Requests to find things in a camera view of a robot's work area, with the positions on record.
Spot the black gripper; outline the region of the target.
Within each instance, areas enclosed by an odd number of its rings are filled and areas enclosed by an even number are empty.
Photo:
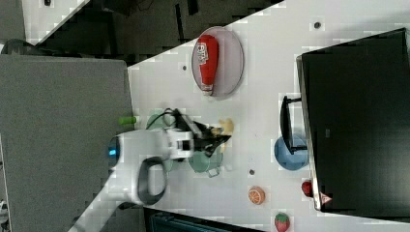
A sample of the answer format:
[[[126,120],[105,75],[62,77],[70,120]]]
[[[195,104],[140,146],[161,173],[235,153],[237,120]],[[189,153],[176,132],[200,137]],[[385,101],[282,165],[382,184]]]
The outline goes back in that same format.
[[[189,116],[175,110],[175,128],[180,131],[191,132],[193,136],[193,150],[203,152],[208,158],[231,136],[222,134],[222,127],[204,125],[193,121]]]

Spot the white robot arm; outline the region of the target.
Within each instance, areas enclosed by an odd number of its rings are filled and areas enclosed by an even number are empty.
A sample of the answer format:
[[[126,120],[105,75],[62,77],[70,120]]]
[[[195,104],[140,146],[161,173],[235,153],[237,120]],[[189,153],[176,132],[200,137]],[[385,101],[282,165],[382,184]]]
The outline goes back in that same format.
[[[211,157],[226,143],[235,129],[231,119],[217,127],[191,119],[179,109],[165,109],[143,130],[131,130],[114,136],[109,152],[117,161],[102,189],[68,232],[100,232],[116,209],[124,203],[151,206],[165,194],[150,190],[150,169],[162,168],[166,176],[168,160],[190,159],[196,153]]]

